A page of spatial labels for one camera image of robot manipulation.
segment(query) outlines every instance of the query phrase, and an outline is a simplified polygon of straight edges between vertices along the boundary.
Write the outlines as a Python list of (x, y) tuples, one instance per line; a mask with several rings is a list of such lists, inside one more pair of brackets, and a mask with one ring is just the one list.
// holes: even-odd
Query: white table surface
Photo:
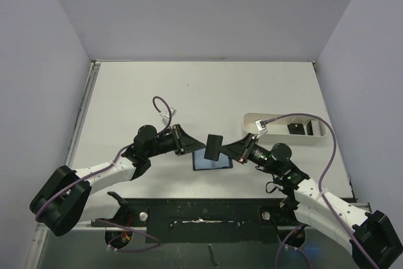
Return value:
[[(310, 62), (102, 62), (72, 168), (110, 161), (142, 125), (163, 128), (151, 102), (155, 95), (177, 109), (173, 123), (202, 142), (208, 134), (223, 135), (223, 144), (241, 139), (242, 119), (248, 112), (306, 112), (329, 121)], [(292, 161), (318, 180), (331, 155), (330, 134), (316, 146), (290, 147)], [(151, 163), (145, 175), (106, 190), (124, 198), (283, 197), (265, 192), (271, 176), (256, 171), (250, 162), (234, 163), (232, 169), (193, 171), (191, 154), (177, 157), (171, 152)], [(352, 197), (339, 152), (324, 186), (339, 197)]]

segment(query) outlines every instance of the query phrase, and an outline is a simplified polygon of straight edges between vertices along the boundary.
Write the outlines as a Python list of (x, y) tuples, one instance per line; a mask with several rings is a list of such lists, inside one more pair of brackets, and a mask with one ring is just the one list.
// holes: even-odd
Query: blue tablet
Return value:
[(205, 148), (193, 152), (193, 170), (210, 170), (232, 168), (232, 160), (225, 154), (220, 154), (218, 161), (207, 160), (204, 158)]

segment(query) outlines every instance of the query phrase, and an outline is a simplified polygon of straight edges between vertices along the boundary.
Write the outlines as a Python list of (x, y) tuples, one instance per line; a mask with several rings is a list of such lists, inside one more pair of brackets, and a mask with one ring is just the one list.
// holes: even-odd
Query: cable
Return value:
[[(287, 240), (290, 238), (290, 236), (295, 231), (298, 231), (301, 228), (305, 228), (306, 226), (307, 225), (305, 225), (305, 224), (301, 224), (301, 225), (297, 226), (296, 228), (292, 229), (291, 232), (288, 233), (287, 236), (284, 238), (284, 240), (281, 242), (280, 247), (278, 248), (277, 253), (276, 253), (276, 259), (275, 259), (275, 268), (276, 269), (278, 268), (278, 259), (280, 258), (280, 253), (281, 253), (282, 247), (285, 246), (285, 243), (287, 242)], [(294, 246), (291, 246), (291, 245), (287, 245), (287, 246), (293, 248), (294, 250), (297, 250), (298, 252), (300, 252), (304, 256), (304, 258), (307, 260), (309, 268), (313, 269), (312, 262), (311, 262), (309, 256), (307, 255), (307, 253), (304, 250), (301, 250), (301, 249), (299, 249), (297, 247), (294, 247)]]
[[(116, 224), (116, 223), (112, 223), (112, 222), (110, 222), (108, 220), (96, 219), (96, 221), (104, 223), (104, 224), (108, 224), (108, 225), (113, 226), (113, 227), (121, 228), (121, 229), (130, 231), (132, 233), (140, 234), (141, 236), (145, 236), (146, 238), (152, 239), (152, 240), (157, 242), (156, 244), (154, 244), (152, 246), (144, 247), (144, 248), (140, 248), (140, 249), (116, 249), (115, 251), (117, 251), (117, 252), (122, 252), (122, 253), (144, 252), (144, 251), (148, 251), (148, 250), (151, 250), (151, 249), (155, 249), (155, 248), (157, 248), (157, 247), (159, 247), (161, 245), (161, 241), (158, 238), (156, 238), (155, 236), (151, 236), (150, 234), (147, 234), (145, 232), (141, 232), (141, 231), (135, 230), (135, 229), (130, 228), (130, 227), (125, 227), (125, 226), (122, 226), (122, 225), (119, 225), (119, 224)], [(111, 245), (111, 243), (114, 240), (118, 239), (118, 238), (120, 238), (120, 236), (115, 236), (114, 238), (112, 238), (108, 242), (108, 246)]]
[(103, 173), (104, 171), (107, 171), (109, 169), (111, 169), (112, 167), (114, 167), (114, 165), (116, 164), (116, 162), (118, 161), (120, 155), (122, 154), (122, 152), (127, 149), (128, 147), (130, 147), (131, 144), (126, 145), (125, 147), (122, 147), (118, 153), (116, 154), (115, 158), (113, 159), (112, 163), (107, 165), (107, 167), (99, 169), (97, 171), (94, 171), (93, 173), (90, 173), (86, 176), (83, 176), (82, 178), (79, 178), (78, 180), (74, 181), (73, 183), (71, 183), (70, 185), (67, 185), (66, 187), (64, 187), (63, 189), (61, 189), (59, 192), (55, 193), (55, 195), (53, 195), (50, 199), (48, 199), (43, 205), (42, 207), (40, 207), (40, 209), (37, 212), (37, 215), (35, 216), (35, 220), (37, 222), (40, 222), (40, 217), (43, 214), (43, 212), (46, 210), (46, 208), (49, 206), (50, 203), (52, 203), (54, 200), (56, 200), (56, 198), (58, 198), (59, 196), (61, 196), (63, 193), (65, 193), (67, 190), (71, 189), (72, 187), (76, 186), (78, 183), (80, 183), (81, 181), (84, 181), (92, 176), (95, 176), (99, 173)]
[[(332, 138), (333, 138), (333, 152), (332, 152), (332, 156), (330, 157), (330, 160), (328, 162), (328, 164), (325, 167), (325, 170), (323, 171), (323, 173), (321, 174), (321, 177), (319, 178), (319, 182), (318, 182), (318, 187), (319, 187), (319, 191), (322, 192), (322, 182), (323, 179), (326, 175), (326, 173), (329, 171), (329, 168), (331, 166), (331, 164), (333, 163), (334, 157), (336, 156), (336, 149), (337, 149), (337, 140), (336, 140), (336, 133), (334, 132), (333, 128), (330, 126), (330, 124), (325, 121), (323, 118), (316, 116), (316, 115), (311, 115), (310, 113), (287, 113), (286, 115), (281, 115), (269, 120), (265, 120), (263, 121), (263, 123), (265, 124), (269, 124), (271, 122), (277, 121), (281, 118), (285, 118), (285, 117), (290, 117), (290, 116), (306, 116), (306, 117), (310, 117), (310, 118), (314, 118), (316, 120), (321, 121), (324, 125), (326, 125), (326, 127), (329, 129)], [(329, 207), (330, 211), (333, 213), (334, 217), (337, 219), (337, 221), (340, 223), (340, 225), (343, 227), (343, 229), (347, 232), (347, 234), (349, 235), (349, 237), (353, 240), (353, 242), (356, 244), (357, 248), (362, 252), (362, 254), (365, 256), (365, 258), (370, 262), (370, 264), (374, 267), (374, 269), (379, 269), (378, 265), (372, 260), (371, 256), (365, 251), (364, 247), (358, 242), (358, 240), (354, 237), (354, 234), (351, 232), (350, 228), (347, 226), (346, 223), (344, 223), (344, 221), (339, 217), (339, 215), (337, 214), (337, 212), (334, 210), (333, 206), (330, 204), (329, 200), (326, 198), (326, 196), (323, 194), (322, 195), (323, 200), (325, 201), (326, 205)]]
[(167, 130), (170, 126), (171, 126), (171, 122), (172, 122), (172, 111), (171, 111), (171, 107), (168, 105), (168, 103), (164, 100), (164, 99), (162, 99), (160, 96), (155, 96), (155, 97), (153, 97), (153, 99), (152, 99), (152, 104), (154, 105), (154, 108), (157, 110), (157, 112), (161, 112), (161, 110), (158, 108), (158, 106), (156, 105), (156, 100), (159, 100), (159, 101), (161, 101), (164, 105), (165, 105), (165, 107), (166, 107), (166, 109), (167, 109), (167, 111), (168, 111), (168, 113), (169, 113), (169, 120), (168, 120), (168, 123), (167, 123), (167, 125), (165, 125), (165, 127), (158, 133), (158, 134), (161, 134), (161, 133), (163, 133), (165, 130)]

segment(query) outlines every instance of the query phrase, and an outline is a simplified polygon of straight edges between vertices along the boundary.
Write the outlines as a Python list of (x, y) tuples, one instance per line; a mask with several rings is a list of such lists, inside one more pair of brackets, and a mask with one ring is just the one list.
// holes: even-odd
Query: black rectangular object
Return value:
[(218, 161), (220, 157), (220, 148), (222, 140), (224, 137), (222, 135), (208, 135), (206, 143), (206, 151), (204, 153), (204, 158), (212, 161)]
[(312, 121), (309, 121), (309, 123), (307, 124), (307, 134), (314, 135), (314, 129), (312, 128)]
[(287, 127), (292, 135), (305, 135), (305, 129), (301, 123), (291, 123)]

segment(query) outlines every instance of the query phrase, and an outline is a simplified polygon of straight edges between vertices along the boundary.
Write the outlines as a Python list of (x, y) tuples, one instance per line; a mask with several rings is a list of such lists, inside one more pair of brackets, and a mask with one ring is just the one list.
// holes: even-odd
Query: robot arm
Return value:
[[(355, 263), (362, 269), (373, 268), (365, 253), (381, 269), (389, 268), (403, 252), (403, 246), (389, 221), (389, 218), (379, 210), (374, 213), (366, 212), (341, 200), (332, 193), (320, 192), (315, 180), (299, 170), (290, 158), (291, 149), (286, 144), (275, 144), (271, 151), (259, 146), (258, 139), (253, 134), (226, 146), (215, 144), (222, 138), (209, 135), (206, 155), (210, 159), (221, 152), (241, 164), (251, 161), (262, 167), (262, 172), (272, 174), (273, 183), (287, 198), (281, 203), (297, 221), (310, 225), (329, 236), (353, 257)], [(337, 220), (333, 211), (327, 206), (327, 201), (338, 215), (348, 232)], [(353, 236), (362, 246), (363, 253), (352, 241)]]
[[(67, 166), (57, 168), (32, 200), (30, 210), (34, 214), (40, 213), (39, 221), (56, 236), (69, 232), (80, 221), (112, 218), (122, 206), (119, 196), (96, 192), (142, 176), (151, 166), (150, 157), (171, 151), (181, 156), (204, 147), (205, 144), (190, 137), (179, 124), (162, 133), (157, 133), (151, 125), (144, 125), (133, 144), (116, 161), (75, 171)], [(54, 198), (60, 191), (66, 192)]]

